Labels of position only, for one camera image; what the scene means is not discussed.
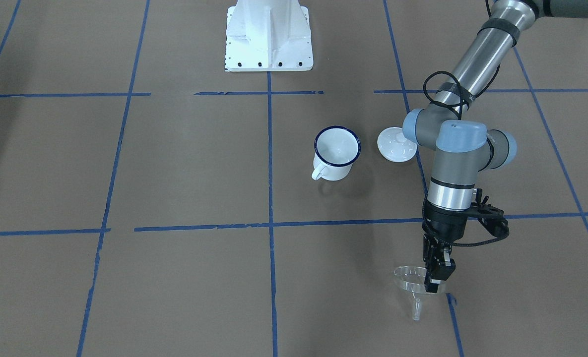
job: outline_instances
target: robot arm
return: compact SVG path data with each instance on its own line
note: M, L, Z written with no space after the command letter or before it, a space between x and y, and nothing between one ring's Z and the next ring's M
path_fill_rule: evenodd
M485 244L509 234L503 211L488 205L487 198L482 200L475 183L478 172L513 160L516 141L506 131L488 130L479 122L460 119L489 85L521 32L542 16L588 18L588 0L499 0L455 69L434 74L446 74L450 79L439 87L427 108L411 111L403 122L403 133L409 140L435 151L423 206L429 292L437 292L439 284L455 270L455 261L450 258L452 246ZM495 238L478 244L455 243L463 237L470 217L478 219Z

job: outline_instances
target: funnel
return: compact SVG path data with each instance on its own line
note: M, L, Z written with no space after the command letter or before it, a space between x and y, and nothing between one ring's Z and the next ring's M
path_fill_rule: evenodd
M426 269L424 267L403 266L393 270L395 284L402 289L402 292L411 301L412 319L419 321L421 311L425 300L432 296L440 295L446 290L446 282L439 285L437 293L426 291L424 279L426 278Z

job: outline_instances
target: light blue joint cap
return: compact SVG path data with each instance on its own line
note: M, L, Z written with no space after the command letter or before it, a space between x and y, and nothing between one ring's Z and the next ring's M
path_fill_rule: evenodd
M439 128L435 145L441 151L468 152L486 145L488 129L481 122L446 120Z
M415 144L419 143L417 142L417 117L419 115L420 111L423 111L424 109L413 109L411 110L410 113L408 113L406 115L406 118L404 118L404 123L402 124L402 131L404 134L404 137L411 140L412 142L414 142Z
M500 167L504 167L505 165L509 164L512 162L512 160L514 160L514 156L517 155L517 151L519 149L518 145L517 145L517 141L514 140L514 136L512 136L512 134L510 134L507 131L501 131L503 133L503 135L505 135L505 138L508 140L508 156L505 158L505 161L503 161L503 164L500 165Z

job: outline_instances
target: white mug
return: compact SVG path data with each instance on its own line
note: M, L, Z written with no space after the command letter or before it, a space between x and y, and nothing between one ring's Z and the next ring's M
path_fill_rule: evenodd
M343 179L351 165L360 156L360 139L343 126L330 126L321 130L314 141L314 172L312 179L329 181Z

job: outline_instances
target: white mounting plate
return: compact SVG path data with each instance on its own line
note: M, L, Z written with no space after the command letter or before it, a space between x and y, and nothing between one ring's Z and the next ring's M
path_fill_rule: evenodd
M228 9L227 23L230 23L236 6ZM301 6L307 25L309 9ZM248 41L227 38L225 45L225 70L229 72L303 71L314 67L311 39L291 39L287 45L275 50L274 61L269 63L269 54L251 47Z

